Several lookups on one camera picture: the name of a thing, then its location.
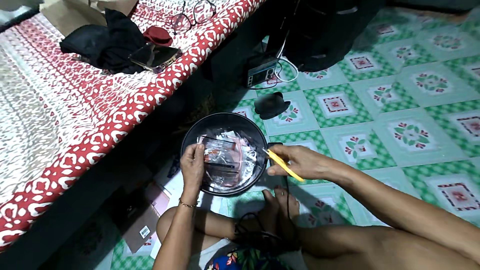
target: mattress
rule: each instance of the mattress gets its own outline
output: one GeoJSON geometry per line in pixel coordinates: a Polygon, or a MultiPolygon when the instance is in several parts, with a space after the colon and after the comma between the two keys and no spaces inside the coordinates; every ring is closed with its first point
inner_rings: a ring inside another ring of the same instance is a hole
{"type": "MultiPolygon", "coordinates": [[[[143,32],[163,27],[183,56],[160,74],[102,75],[60,52],[64,37],[38,14],[0,35],[0,252],[162,104],[265,0],[215,1],[216,15],[173,35],[182,0],[140,0],[143,32]]],[[[194,1],[185,13],[193,14],[194,1]]]]}

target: barcode label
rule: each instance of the barcode label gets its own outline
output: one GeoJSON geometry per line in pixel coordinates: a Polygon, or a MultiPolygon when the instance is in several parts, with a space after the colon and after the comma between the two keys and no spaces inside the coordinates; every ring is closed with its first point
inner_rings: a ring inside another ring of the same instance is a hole
{"type": "Polygon", "coordinates": [[[145,225],[145,227],[140,231],[140,235],[142,236],[142,238],[145,239],[145,237],[147,237],[147,235],[150,233],[150,230],[148,229],[148,227],[145,225]]]}

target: hand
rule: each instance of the hand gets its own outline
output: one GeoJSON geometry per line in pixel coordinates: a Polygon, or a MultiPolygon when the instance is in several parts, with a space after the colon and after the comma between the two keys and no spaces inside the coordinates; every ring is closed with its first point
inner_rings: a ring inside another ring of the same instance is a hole
{"type": "Polygon", "coordinates": [[[180,199],[188,205],[196,205],[200,192],[204,177],[204,150],[203,144],[189,145],[180,159],[183,175],[183,193],[180,199]]]}
{"type": "MultiPolygon", "coordinates": [[[[342,172],[351,170],[343,162],[329,158],[303,146],[274,145],[270,150],[290,165],[287,166],[304,179],[325,179],[332,182],[342,177],[342,172]]],[[[268,168],[269,175],[289,175],[280,165],[268,168]]]]}

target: smartphone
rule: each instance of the smartphone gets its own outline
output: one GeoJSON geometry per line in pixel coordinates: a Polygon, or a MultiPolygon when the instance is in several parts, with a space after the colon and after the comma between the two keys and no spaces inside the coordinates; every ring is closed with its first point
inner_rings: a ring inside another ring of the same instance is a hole
{"type": "Polygon", "coordinates": [[[181,55],[182,52],[180,49],[156,45],[155,43],[149,42],[128,56],[128,58],[130,61],[146,70],[160,73],[181,55]]]}

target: eyeglasses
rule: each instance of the eyeglasses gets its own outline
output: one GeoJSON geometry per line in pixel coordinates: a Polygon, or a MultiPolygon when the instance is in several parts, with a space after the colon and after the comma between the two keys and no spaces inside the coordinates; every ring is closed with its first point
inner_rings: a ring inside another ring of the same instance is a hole
{"type": "Polygon", "coordinates": [[[180,14],[174,15],[171,18],[173,34],[184,33],[192,28],[192,26],[197,24],[202,24],[210,20],[216,14],[216,6],[209,0],[200,0],[195,4],[193,8],[193,20],[194,23],[190,21],[188,16],[185,14],[185,5],[186,1],[183,1],[183,8],[180,14]]]}

